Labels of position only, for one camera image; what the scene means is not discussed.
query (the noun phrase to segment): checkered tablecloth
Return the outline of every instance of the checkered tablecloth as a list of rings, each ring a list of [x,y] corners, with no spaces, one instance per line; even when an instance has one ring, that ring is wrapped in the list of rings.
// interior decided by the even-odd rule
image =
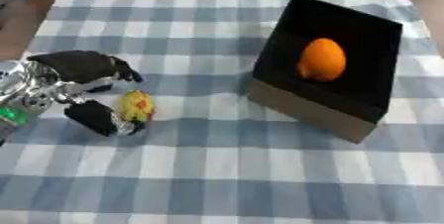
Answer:
[[[444,61],[412,4],[324,0],[404,24],[390,110],[355,145],[246,97],[287,1],[56,0],[27,55],[123,58],[146,81],[91,97],[158,112],[103,138],[55,105],[0,149],[0,223],[443,223]]]

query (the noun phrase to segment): cardboard box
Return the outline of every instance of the cardboard box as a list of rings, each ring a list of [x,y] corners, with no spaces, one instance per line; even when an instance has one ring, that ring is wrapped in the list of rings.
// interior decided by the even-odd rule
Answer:
[[[402,25],[318,0],[290,0],[256,62],[250,98],[361,142],[387,113]],[[312,40],[346,53],[330,82],[301,78],[296,64]]]

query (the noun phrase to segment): robotic hand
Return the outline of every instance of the robotic hand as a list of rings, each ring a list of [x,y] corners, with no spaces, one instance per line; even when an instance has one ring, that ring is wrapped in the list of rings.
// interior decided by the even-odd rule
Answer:
[[[0,62],[0,139],[45,112],[53,102],[68,104],[64,114],[110,136],[131,135],[145,127],[124,121],[111,108],[81,96],[109,90],[114,80],[141,82],[128,64],[97,52],[70,51]]]

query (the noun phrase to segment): orange fruit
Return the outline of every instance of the orange fruit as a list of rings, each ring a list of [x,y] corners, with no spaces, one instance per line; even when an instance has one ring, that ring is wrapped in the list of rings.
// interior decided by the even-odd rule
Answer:
[[[333,40],[320,38],[308,44],[296,68],[303,78],[331,81],[341,75],[345,66],[342,48]]]

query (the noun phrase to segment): wooden table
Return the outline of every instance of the wooden table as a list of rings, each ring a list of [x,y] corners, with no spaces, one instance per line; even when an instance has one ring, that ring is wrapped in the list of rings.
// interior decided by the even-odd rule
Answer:
[[[411,0],[430,30],[439,53],[444,56],[444,0]]]

